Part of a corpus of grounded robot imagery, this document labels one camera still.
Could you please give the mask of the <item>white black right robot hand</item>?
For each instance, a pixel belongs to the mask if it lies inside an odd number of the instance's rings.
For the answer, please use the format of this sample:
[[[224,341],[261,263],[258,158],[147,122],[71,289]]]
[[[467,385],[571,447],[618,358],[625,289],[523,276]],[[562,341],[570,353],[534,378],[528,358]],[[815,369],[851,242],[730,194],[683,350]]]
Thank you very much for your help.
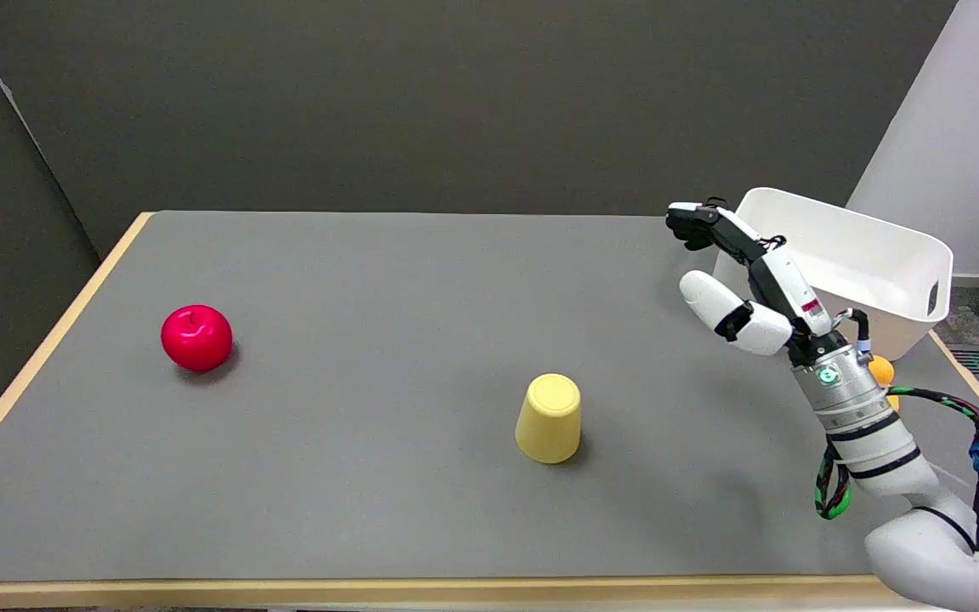
[[[699,270],[679,282],[684,302],[707,328],[741,351],[768,356],[786,351],[794,367],[810,366],[848,345],[836,331],[800,268],[786,251],[781,235],[762,236],[736,212],[704,204],[673,202],[665,224],[691,252],[717,247],[745,267],[751,298]]]

